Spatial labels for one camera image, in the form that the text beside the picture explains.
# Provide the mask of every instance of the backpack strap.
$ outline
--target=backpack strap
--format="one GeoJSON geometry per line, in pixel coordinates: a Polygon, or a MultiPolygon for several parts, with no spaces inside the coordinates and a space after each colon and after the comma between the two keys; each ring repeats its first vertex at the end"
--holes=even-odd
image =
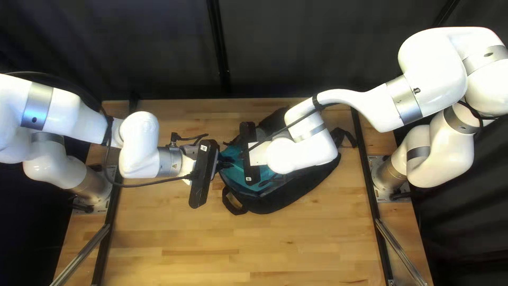
{"type": "Polygon", "coordinates": [[[227,195],[229,193],[230,193],[229,188],[227,186],[224,187],[224,189],[223,189],[223,204],[226,207],[226,209],[228,209],[228,211],[230,211],[230,213],[232,213],[234,215],[246,214],[248,212],[248,210],[245,208],[244,205],[242,205],[242,207],[239,209],[237,207],[233,206],[233,204],[227,197],[227,195]]]}

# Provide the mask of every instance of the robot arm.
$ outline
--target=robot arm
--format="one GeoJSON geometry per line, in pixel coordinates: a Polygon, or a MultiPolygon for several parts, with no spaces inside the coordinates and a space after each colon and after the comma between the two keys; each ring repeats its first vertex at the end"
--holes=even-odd
{"type": "MultiPolygon", "coordinates": [[[[403,75],[363,93],[342,89],[321,92],[291,108],[285,114],[285,123],[294,122],[314,110],[318,104],[343,103],[357,109],[377,131],[387,132],[454,104],[464,96],[468,85],[470,89],[483,90],[470,96],[466,93],[467,98],[479,98],[478,101],[484,102],[485,96],[479,94],[490,93],[488,97],[491,98],[494,93],[492,90],[496,90],[496,101],[506,102],[503,89],[491,88],[503,82],[500,77],[505,73],[497,74],[494,79],[489,77],[491,72],[501,72],[501,63],[490,67],[485,66],[485,60],[475,58],[477,54],[484,57],[484,51],[492,46],[498,47],[497,50],[506,50],[501,40],[487,28],[450,27],[419,32],[409,37],[399,50],[398,60],[403,75]],[[478,68],[492,71],[483,73],[478,68]]],[[[319,112],[289,128],[289,133],[292,139],[278,137],[266,146],[265,161],[277,173],[287,174],[324,164],[337,156],[319,112]]],[[[451,154],[450,150],[438,148],[435,149],[451,154]]],[[[456,165],[464,169],[463,162],[457,162],[456,165]]]]}
{"type": "MultiPolygon", "coordinates": [[[[104,179],[78,159],[67,156],[62,135],[101,144],[108,123],[87,107],[79,96],[25,79],[0,74],[0,162],[23,162],[28,177],[74,193],[88,190],[86,202],[96,204],[104,179]]],[[[125,120],[114,118],[111,146],[122,148],[119,171],[124,178],[182,177],[200,169],[192,192],[208,188],[215,161],[201,162],[198,146],[157,147],[158,121],[148,112],[136,112],[125,120]],[[204,173],[208,177],[199,178],[204,173]]],[[[218,152],[215,144],[206,149],[218,152]]]]}

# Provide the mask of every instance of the metal rail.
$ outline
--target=metal rail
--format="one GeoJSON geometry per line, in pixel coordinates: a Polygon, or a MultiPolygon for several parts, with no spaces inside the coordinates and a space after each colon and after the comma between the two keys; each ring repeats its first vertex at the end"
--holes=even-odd
{"type": "Polygon", "coordinates": [[[409,274],[413,278],[413,280],[417,283],[418,286],[429,286],[429,284],[425,281],[425,279],[422,277],[418,269],[416,269],[415,265],[409,260],[409,258],[406,255],[406,252],[400,244],[397,242],[395,237],[392,235],[392,233],[388,230],[388,228],[383,224],[383,222],[380,219],[375,220],[375,224],[379,232],[383,235],[385,240],[388,242],[388,244],[393,248],[395,253],[399,256],[400,260],[402,260],[402,263],[404,263],[404,266],[409,271],[409,274]]]}
{"type": "Polygon", "coordinates": [[[71,275],[78,269],[79,265],[88,257],[90,252],[102,241],[102,239],[109,233],[110,224],[105,224],[90,241],[79,251],[78,255],[74,257],[69,264],[62,270],[50,286],[62,286],[71,275]]]}

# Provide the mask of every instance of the black pole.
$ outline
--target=black pole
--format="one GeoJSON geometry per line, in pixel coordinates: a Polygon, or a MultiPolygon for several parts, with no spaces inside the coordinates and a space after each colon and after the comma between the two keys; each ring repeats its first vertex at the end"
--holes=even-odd
{"type": "Polygon", "coordinates": [[[441,11],[439,12],[438,16],[434,20],[434,23],[432,24],[432,28],[435,27],[441,27],[446,20],[448,20],[448,17],[452,14],[455,7],[459,4],[460,0],[448,0],[441,11]]]}
{"type": "Polygon", "coordinates": [[[379,209],[377,208],[377,200],[374,195],[374,185],[370,176],[369,158],[367,157],[367,150],[365,149],[365,141],[363,139],[362,126],[358,111],[351,107],[351,117],[355,126],[356,141],[358,143],[358,150],[360,151],[360,160],[362,162],[363,177],[365,179],[365,187],[367,188],[367,197],[369,199],[370,213],[372,215],[372,225],[376,235],[377,247],[379,249],[379,258],[381,259],[381,266],[383,267],[383,274],[385,275],[385,283],[388,285],[388,280],[393,279],[392,268],[390,267],[390,260],[388,259],[388,250],[386,248],[385,239],[375,226],[376,219],[380,218],[379,209]]]}
{"type": "Polygon", "coordinates": [[[228,56],[226,54],[226,44],[224,43],[224,33],[222,20],[220,18],[220,7],[218,0],[206,0],[208,16],[212,28],[213,44],[215,46],[215,57],[219,69],[220,86],[224,93],[231,92],[231,80],[229,75],[228,56]]]}
{"type": "MultiPolygon", "coordinates": [[[[121,183],[122,180],[123,178],[120,175],[120,171],[117,170],[115,182],[121,183]]],[[[111,227],[109,229],[109,233],[102,239],[101,244],[99,246],[96,265],[93,270],[93,277],[91,283],[92,286],[101,286],[103,282],[104,270],[106,270],[106,265],[108,263],[109,248],[111,247],[111,235],[113,234],[116,209],[118,208],[118,202],[120,199],[120,190],[121,187],[119,186],[113,186],[113,188],[111,189],[108,212],[106,213],[106,219],[104,221],[104,224],[109,224],[111,227]]]]}

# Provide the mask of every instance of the metal mounting plate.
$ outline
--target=metal mounting plate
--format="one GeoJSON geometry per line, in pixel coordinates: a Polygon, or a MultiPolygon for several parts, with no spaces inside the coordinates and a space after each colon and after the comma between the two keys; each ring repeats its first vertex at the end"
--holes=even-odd
{"type": "MultiPolygon", "coordinates": [[[[370,172],[373,173],[373,170],[380,167],[381,164],[383,163],[384,155],[370,155],[367,157],[369,159],[370,172]]],[[[411,202],[410,198],[400,198],[398,200],[393,201],[390,199],[389,193],[379,190],[376,187],[376,185],[374,185],[374,184],[373,184],[373,186],[374,186],[374,194],[376,196],[376,201],[378,203],[409,203],[409,202],[411,202]]],[[[403,193],[409,192],[409,183],[407,181],[404,184],[402,184],[402,186],[400,187],[400,191],[403,193]]]]}
{"type": "MultiPolygon", "coordinates": [[[[114,178],[115,177],[115,175],[116,175],[116,169],[117,169],[117,166],[108,166],[106,168],[110,178],[114,178]]],[[[106,177],[104,175],[104,169],[102,171],[98,172],[97,174],[99,174],[99,176],[101,176],[104,179],[106,179],[106,177]]],[[[106,180],[106,188],[108,189],[109,193],[111,193],[111,190],[113,188],[113,184],[111,184],[110,182],[108,182],[106,180]]],[[[85,213],[84,211],[76,210],[76,209],[73,209],[73,213],[75,215],[106,214],[106,212],[108,211],[108,207],[109,207],[109,199],[110,199],[110,197],[108,196],[105,200],[103,200],[102,202],[100,202],[100,203],[96,204],[95,206],[93,206],[93,212],[91,212],[91,213],[85,213]]],[[[83,204],[80,201],[80,199],[78,197],[74,199],[74,203],[77,204],[77,205],[86,206],[85,204],[83,204]]]]}

